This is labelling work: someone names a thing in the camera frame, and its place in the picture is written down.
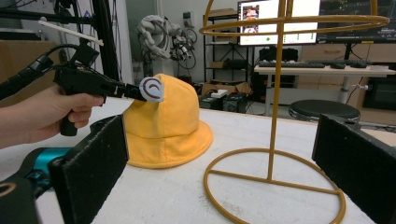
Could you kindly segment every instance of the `black foam block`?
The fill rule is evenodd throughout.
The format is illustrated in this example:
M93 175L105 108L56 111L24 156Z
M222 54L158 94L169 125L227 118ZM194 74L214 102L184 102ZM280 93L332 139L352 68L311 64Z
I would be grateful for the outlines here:
M322 115L312 159L376 223L396 223L396 149Z
M49 165L65 223L91 223L128 161L122 116L91 128L85 139Z

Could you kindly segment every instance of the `white table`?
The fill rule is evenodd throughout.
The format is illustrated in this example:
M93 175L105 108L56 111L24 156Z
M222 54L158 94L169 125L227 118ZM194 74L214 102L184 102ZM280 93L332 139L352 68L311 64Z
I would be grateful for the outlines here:
M91 123L117 115L131 101L108 98L96 107ZM149 170L127 165L93 223L231 223L207 199L203 186L205 168L216 157L238 148L269 147L271 120L267 117L201 110L201 120L211 127L214 141L206 153L178 167ZM311 161L317 125L297 120L277 122L276 149ZM38 147L73 147L89 129L76 137L57 135L46 141L0 149L0 180L17 171L25 156ZM396 134L371 131L396 146ZM229 159L218 168L266 176L267 154L247 154ZM286 158L275 157L273 179L326 186L313 170ZM209 177L209 187L224 206L250 223L329 223L338 209L335 196L310 195L274 185ZM53 190L36 201L43 223L63 223ZM346 197L343 223L373 223Z
M267 75L267 90L266 99L272 99L272 75L276 73L274 67L259 67L254 68L254 71L260 75ZM338 95L338 102L345 104L347 102L347 95L349 89L349 80L351 77L386 77L387 75L395 75L396 71L383 69L372 70L371 66L366 68L353 68L346 66L345 69L333 69L330 66L324 68L291 68L284 67L281 69L281 76L313 76L313 77L343 77L343 87L340 89ZM269 115L270 100L265 101L265 115Z

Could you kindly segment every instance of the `computer monitor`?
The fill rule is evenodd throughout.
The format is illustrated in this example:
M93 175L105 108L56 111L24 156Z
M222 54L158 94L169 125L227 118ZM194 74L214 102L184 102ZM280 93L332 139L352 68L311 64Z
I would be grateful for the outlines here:
M238 20L249 21L257 19L277 18L278 0L254 0L238 2ZM319 14L320 0L294 0L293 17L317 16ZM241 26L240 33L269 33L276 31L277 24ZM285 23L284 30L300 31L315 30L318 28L317 22L297 22ZM315 44L317 41L316 33L309 34L290 34L283 36L285 45ZM242 46L269 46L277 44L277 35L242 35L239 38Z
M319 43L395 43L396 0L377 0L377 15L390 18L383 27L318 34ZM371 15L370 0L321 0L319 15ZM320 22L318 28L353 25L352 22Z

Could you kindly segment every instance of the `finger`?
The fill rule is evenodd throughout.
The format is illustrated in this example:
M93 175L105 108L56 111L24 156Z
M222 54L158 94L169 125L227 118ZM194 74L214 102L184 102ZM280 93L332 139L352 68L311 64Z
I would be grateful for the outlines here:
M69 114L68 118L71 122L75 123L75 122L80 122L86 119L89 119L91 116L92 111L88 110L88 111L82 111L82 112L72 112Z
M102 96L89 95L87 93L78 93L63 97L62 104L66 107L76 108L80 106L99 106L104 103Z
M87 124L89 123L89 120L83 120L83 121L79 121L79 122L75 122L75 127L76 128L83 128L85 126L87 126Z
M92 106L79 106L79 107L75 107L72 109L73 112L83 112L83 111L89 111L92 110Z

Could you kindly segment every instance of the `gold metal stand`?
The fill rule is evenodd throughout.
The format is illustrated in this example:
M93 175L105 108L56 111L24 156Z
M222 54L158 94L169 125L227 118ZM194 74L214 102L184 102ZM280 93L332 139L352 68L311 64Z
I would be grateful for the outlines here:
M339 223L345 214L346 211L346 202L344 193L335 186L335 184L328 178L324 173L321 172L320 168L318 168L314 163L307 161L303 158L297 157L295 155L289 154L284 151L275 150L275 141L276 141L276 121L277 121L277 110L279 103L279 87L280 87L280 74L281 74L281 62L282 62L282 48L283 48L283 35L288 34L305 34L305 33L329 33L329 32L340 32L340 31L350 31L350 30L361 30L361 29L369 29L384 26L389 23L389 19L385 17L377 16L377 1L371 0L371 15L334 15L334 16L310 16L310 17L292 17L292 9L293 9L293 0L279 0L278 7L278 17L272 19L258 19L254 21L233 21L233 22L224 22L213 25L207 25L209 11L212 8L214 0L209 0L207 4L205 16L204 16L204 27L200 29L200 33L203 35L215 35L215 36L241 36L241 35L277 35L277 49L276 49L276 80L275 80L275 94L274 94L274 108L273 108L273 116L272 116L272 126L271 126L271 140L270 140L270 148L245 148L238 149L229 153L226 153L214 161L212 161L209 166L206 168L204 175L204 186L205 192L215 207L228 219L236 223L246 223L246 221L232 215L227 210L225 210L213 197L210 192L209 186L207 185L207 179L209 174L216 175L227 175L234 178L243 178L253 181L259 181L265 184L272 184L278 186L285 186L296 189L306 189L315 192L321 193L329 193L335 194L338 196L340 201L340 208L338 215L334 218L332 223ZM335 27L335 28L324 28L317 30L303 30L303 31L284 31L284 25L286 23L294 23L294 22L358 22L362 24L352 25L352 26L343 26L343 27ZM251 25L260 25L260 24L276 24L276 32L269 33L221 33L216 32L220 29L226 28L234 28L238 26L251 26ZM245 152L263 152L269 154L269 162L268 162L268 174L267 178L258 178L255 176L248 175L239 175L232 174L217 170L212 170L212 167L222 159L229 157L234 154L245 153ZM310 186L303 186L294 183L282 182L273 179L273 167L274 167L274 156L275 154L286 156L292 158L294 160L300 161L315 171L319 172L321 175L325 176L326 179L331 183L334 189L320 189Z

